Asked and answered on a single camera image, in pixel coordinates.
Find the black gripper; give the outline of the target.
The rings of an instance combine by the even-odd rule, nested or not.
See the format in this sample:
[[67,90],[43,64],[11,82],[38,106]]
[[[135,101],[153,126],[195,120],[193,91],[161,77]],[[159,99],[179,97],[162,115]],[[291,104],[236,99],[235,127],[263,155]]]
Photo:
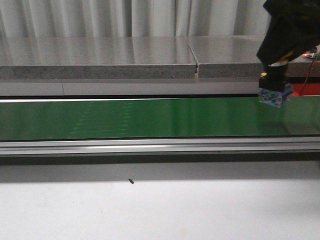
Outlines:
[[267,0],[263,7],[270,15],[256,54],[263,65],[291,62],[320,44],[319,0]]

